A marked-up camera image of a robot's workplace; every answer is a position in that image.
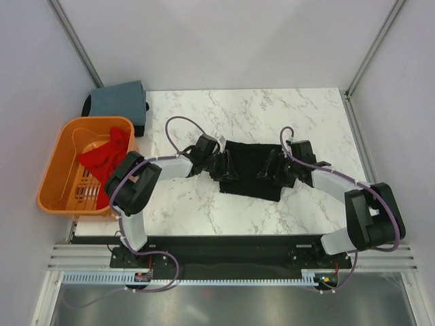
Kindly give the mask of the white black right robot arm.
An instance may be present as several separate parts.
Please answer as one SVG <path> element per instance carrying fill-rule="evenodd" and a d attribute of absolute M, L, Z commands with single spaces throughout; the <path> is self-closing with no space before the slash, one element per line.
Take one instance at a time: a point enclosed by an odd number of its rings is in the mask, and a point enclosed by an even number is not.
<path fill-rule="evenodd" d="M 344 204 L 346 226 L 322 235 L 320 245 L 311 250 L 316 266 L 329 266 L 341 253 L 371 249 L 392 252 L 404 237 L 403 221 L 386 183 L 355 180 L 327 162 L 317 162 L 311 153 L 297 158 L 278 150 L 271 151 L 257 178 L 274 181 L 281 187 L 293 187 L 300 181 Z"/>

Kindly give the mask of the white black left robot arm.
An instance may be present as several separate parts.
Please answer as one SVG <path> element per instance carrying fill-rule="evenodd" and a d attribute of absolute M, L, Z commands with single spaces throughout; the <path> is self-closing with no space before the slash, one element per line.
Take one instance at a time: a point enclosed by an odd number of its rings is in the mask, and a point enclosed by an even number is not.
<path fill-rule="evenodd" d="M 145 158 L 137 151 L 130 151 L 109 178 L 105 193 L 118 218 L 121 242 L 127 248 L 125 258 L 134 267 L 144 266 L 149 259 L 149 251 L 144 247 L 147 234 L 143 210 L 157 182 L 190 178 L 202 172 L 208 172 L 214 181 L 240 179 L 228 150 L 207 153 L 193 146 L 174 156 L 157 158 Z"/>

